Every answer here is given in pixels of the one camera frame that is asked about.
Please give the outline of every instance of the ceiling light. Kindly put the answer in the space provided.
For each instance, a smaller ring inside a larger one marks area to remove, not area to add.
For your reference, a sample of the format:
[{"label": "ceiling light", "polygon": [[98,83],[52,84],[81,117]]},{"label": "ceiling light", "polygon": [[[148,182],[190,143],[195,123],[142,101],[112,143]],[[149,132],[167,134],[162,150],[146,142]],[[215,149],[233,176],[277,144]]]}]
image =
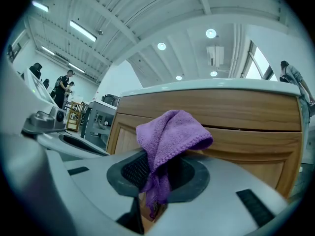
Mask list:
[{"label": "ceiling light", "polygon": [[217,36],[217,32],[216,32],[214,29],[208,29],[208,30],[206,31],[206,36],[207,36],[208,38],[214,38],[214,37]]},{"label": "ceiling light", "polygon": [[38,3],[38,2],[36,2],[36,1],[32,1],[32,4],[33,4],[34,6],[36,6],[37,8],[40,8],[40,9],[42,9],[42,10],[48,12],[48,7],[47,7],[47,6],[45,6],[45,5],[41,4],[41,3]]},{"label": "ceiling light", "polygon": [[55,55],[52,51],[48,50],[47,48],[45,48],[43,46],[41,48],[43,48],[46,52],[50,53],[51,55]]},{"label": "ceiling light", "polygon": [[164,43],[158,43],[157,47],[159,50],[164,51],[166,49],[166,45]]},{"label": "ceiling light", "polygon": [[83,70],[81,70],[80,68],[76,67],[75,65],[73,65],[71,63],[69,63],[69,65],[72,66],[73,68],[79,70],[80,72],[85,73]]},{"label": "ceiling light", "polygon": [[212,71],[212,72],[210,73],[210,75],[211,75],[212,77],[215,77],[215,76],[218,75],[218,73],[217,73],[216,71]]},{"label": "ceiling light", "polygon": [[76,30],[78,30],[79,32],[81,32],[83,35],[85,35],[86,37],[88,37],[90,40],[92,40],[93,42],[96,41],[96,37],[89,33],[86,29],[84,29],[83,27],[79,26],[77,23],[75,23],[74,21],[70,21],[70,26],[72,26],[73,28],[75,28]]}]

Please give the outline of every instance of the black clothing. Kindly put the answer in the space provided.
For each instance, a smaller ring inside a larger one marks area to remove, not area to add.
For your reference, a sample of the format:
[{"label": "black clothing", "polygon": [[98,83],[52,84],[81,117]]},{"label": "black clothing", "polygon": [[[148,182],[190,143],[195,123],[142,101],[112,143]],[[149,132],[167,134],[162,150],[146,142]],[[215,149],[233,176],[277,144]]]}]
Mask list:
[{"label": "black clothing", "polygon": [[[62,82],[64,87],[66,88],[69,82],[68,76],[66,75],[63,76],[60,82]],[[63,107],[64,93],[65,93],[65,90],[59,85],[56,89],[56,98],[55,98],[55,103],[57,104],[59,108]]]},{"label": "black clothing", "polygon": [[36,77],[37,79],[39,79],[39,80],[40,80],[40,76],[41,76],[41,72],[40,72],[41,68],[42,68],[42,66],[41,66],[40,63],[35,63],[34,65],[32,65],[32,66],[30,67],[30,71],[31,71],[31,72],[35,75],[35,77]]}]

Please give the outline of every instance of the ceiling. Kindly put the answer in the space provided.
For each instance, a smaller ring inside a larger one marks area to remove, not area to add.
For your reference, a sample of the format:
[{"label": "ceiling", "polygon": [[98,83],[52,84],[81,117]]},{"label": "ceiling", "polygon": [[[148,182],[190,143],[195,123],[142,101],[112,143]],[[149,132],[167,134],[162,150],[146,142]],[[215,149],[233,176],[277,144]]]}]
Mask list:
[{"label": "ceiling", "polygon": [[[128,60],[145,86],[183,80],[227,78],[239,69],[246,24],[285,30],[279,0],[36,0],[25,24],[39,51],[44,46],[99,83],[112,64]],[[73,20],[97,37],[92,42],[69,25]],[[215,29],[217,37],[206,37]],[[157,44],[163,42],[161,51]],[[224,62],[209,65],[208,46],[224,47]]]}]

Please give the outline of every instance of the window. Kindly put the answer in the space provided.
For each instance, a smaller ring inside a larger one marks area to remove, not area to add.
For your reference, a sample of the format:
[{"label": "window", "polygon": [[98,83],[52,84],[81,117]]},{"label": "window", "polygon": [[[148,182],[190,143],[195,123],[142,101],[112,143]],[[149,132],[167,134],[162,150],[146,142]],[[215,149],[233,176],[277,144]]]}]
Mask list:
[{"label": "window", "polygon": [[241,78],[278,81],[266,57],[253,42],[250,44]]}]

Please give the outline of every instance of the white wall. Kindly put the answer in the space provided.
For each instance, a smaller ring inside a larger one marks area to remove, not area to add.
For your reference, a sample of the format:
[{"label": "white wall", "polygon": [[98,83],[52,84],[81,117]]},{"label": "white wall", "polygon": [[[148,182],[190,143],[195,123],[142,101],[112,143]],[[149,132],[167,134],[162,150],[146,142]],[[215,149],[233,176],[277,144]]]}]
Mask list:
[{"label": "white wall", "polygon": [[[264,54],[278,80],[280,62],[286,60],[300,71],[315,97],[315,52],[309,40],[253,25],[248,26],[247,34]],[[311,118],[310,126],[315,128],[315,117]]]},{"label": "white wall", "polygon": [[[42,55],[35,52],[35,45],[30,40],[26,46],[19,52],[17,57],[13,62],[13,67],[18,72],[22,73],[25,69],[28,69],[34,63],[40,63],[43,68],[41,69],[41,79],[44,81],[45,79],[49,79],[49,87],[48,91],[51,92],[57,78],[59,76],[66,75],[67,69],[55,64],[54,62],[46,59]],[[73,81],[74,86],[72,90],[74,91],[74,95],[80,95],[83,97],[83,101],[91,101],[96,90],[97,85],[93,84],[77,75],[71,77],[69,82]]]},{"label": "white wall", "polygon": [[108,93],[120,96],[122,92],[140,88],[142,85],[137,75],[130,63],[125,60],[120,65],[112,65],[109,68],[97,89],[96,98],[101,99]]}]

